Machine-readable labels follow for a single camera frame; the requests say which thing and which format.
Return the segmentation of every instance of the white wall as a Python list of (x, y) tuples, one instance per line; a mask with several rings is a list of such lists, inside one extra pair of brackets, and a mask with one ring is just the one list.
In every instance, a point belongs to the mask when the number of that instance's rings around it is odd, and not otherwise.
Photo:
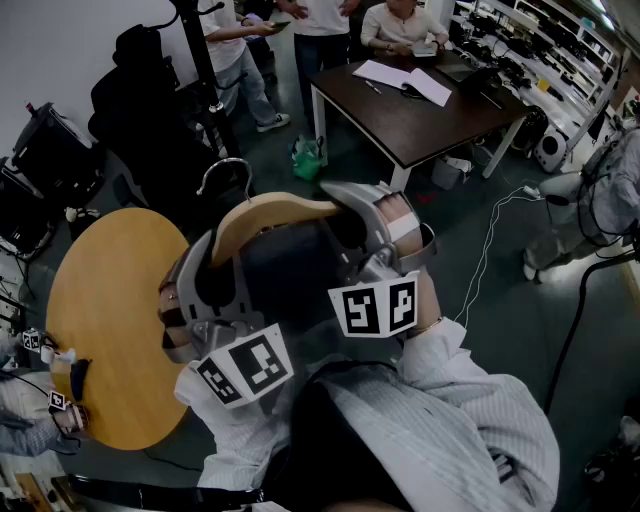
[[(174, 14), (169, 0), (0, 0), (0, 156), (29, 120), (26, 102), (51, 101), (86, 130), (91, 89), (115, 67), (116, 37)], [(181, 85), (196, 80), (180, 21), (161, 34)]]

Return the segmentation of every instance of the wooden tabletop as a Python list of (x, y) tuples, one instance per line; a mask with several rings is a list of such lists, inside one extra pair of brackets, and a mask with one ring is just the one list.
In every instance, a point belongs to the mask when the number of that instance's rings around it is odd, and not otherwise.
[(498, 89), (492, 97), (505, 108), (500, 110), (479, 94), (462, 92), (456, 82), (433, 66), (460, 62), (452, 52), (432, 58), (383, 58), (377, 62), (411, 72), (416, 67), (450, 89), (444, 107), (422, 99), (403, 96), (400, 90), (375, 84), (372, 90), (353, 72), (363, 63), (321, 71), (311, 83), (367, 132), (403, 168), (416, 165), (463, 142), (524, 117), (529, 109), (508, 90)]
[[(76, 240), (56, 274), (47, 331), (63, 350), (92, 359), (84, 385), (89, 434), (121, 450), (166, 437), (186, 407), (173, 396), (181, 365), (162, 351), (158, 286), (187, 248), (178, 229), (140, 208), (99, 219)], [(53, 376), (71, 398), (67, 376)]]

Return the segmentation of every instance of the striped shirt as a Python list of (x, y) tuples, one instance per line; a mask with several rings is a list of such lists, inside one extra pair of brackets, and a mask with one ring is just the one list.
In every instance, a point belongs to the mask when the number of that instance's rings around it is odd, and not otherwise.
[[(551, 510), (559, 449), (549, 422), (522, 382), (473, 363), (460, 348), (465, 334), (444, 319), (405, 343), (397, 373), (358, 367), (321, 382), (414, 510)], [(216, 439), (199, 485), (259, 487), (287, 445), (293, 391), (285, 386), (270, 415), (257, 403), (228, 411), (197, 364), (183, 370), (175, 394)]]

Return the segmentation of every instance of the white shirt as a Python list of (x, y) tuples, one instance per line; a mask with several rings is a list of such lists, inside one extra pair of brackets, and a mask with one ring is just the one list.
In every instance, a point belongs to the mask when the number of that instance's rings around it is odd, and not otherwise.
[(421, 7), (416, 7), (408, 20), (394, 16), (386, 3), (369, 8), (362, 23), (360, 41), (364, 46), (374, 37), (390, 43), (404, 43), (411, 46), (418, 41), (424, 42), (427, 35), (446, 34), (447, 30)]
[(349, 18), (340, 14), (344, 0), (297, 0), (307, 8), (307, 18), (293, 21), (293, 31), (304, 36), (335, 36), (349, 33)]
[[(198, 10), (206, 11), (211, 9), (218, 0), (198, 0)], [(213, 34), (221, 28), (236, 28), (236, 11), (233, 0), (224, 0), (224, 7), (213, 11), (205, 16), (200, 16), (200, 23), (205, 37)], [(209, 57), (215, 72), (224, 71), (237, 61), (244, 51), (247, 43), (241, 37), (228, 41), (210, 42), (207, 41)]]
[[(319, 324), (304, 339), (323, 343), (339, 336), (336, 329)], [(460, 347), (465, 334), (445, 318), (407, 340), (397, 373), (362, 367), (321, 382), (413, 510), (550, 511), (560, 456), (549, 421), (522, 382), (473, 363)], [(296, 379), (272, 414), (257, 402), (227, 410), (198, 364), (182, 370), (175, 388), (215, 436), (217, 453), (205, 459), (198, 485), (257, 488), (272, 455), (288, 444)]]

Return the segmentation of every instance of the coat hanger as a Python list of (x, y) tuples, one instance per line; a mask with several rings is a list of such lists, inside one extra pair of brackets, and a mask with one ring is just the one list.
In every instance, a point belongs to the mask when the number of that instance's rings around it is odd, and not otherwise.
[(242, 158), (225, 158), (213, 164), (202, 178), (202, 187), (197, 192), (199, 196), (204, 192), (209, 173), (218, 165), (228, 163), (241, 163), (247, 168), (249, 180), (244, 191), (246, 201), (227, 213), (220, 222), (211, 251), (213, 267), (219, 267), (237, 254), (243, 245), (263, 229), (324, 219), (340, 212), (340, 209), (331, 201), (310, 201), (288, 192), (268, 192), (253, 198), (249, 197), (253, 172), (249, 163)]

